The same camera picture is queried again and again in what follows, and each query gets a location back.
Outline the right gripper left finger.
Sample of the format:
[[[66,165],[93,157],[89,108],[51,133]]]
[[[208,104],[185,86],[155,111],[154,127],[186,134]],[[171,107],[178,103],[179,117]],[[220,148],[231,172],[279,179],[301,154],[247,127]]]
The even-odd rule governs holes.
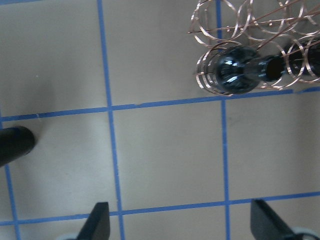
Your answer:
[[[98,202],[81,228],[77,240],[108,240],[111,235],[108,202]]]

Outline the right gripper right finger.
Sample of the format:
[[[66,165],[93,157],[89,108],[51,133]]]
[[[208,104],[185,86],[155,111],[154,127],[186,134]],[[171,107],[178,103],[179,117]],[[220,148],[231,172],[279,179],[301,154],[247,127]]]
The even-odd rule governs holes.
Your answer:
[[[263,200],[250,203],[250,231],[255,240],[296,240],[293,230]]]

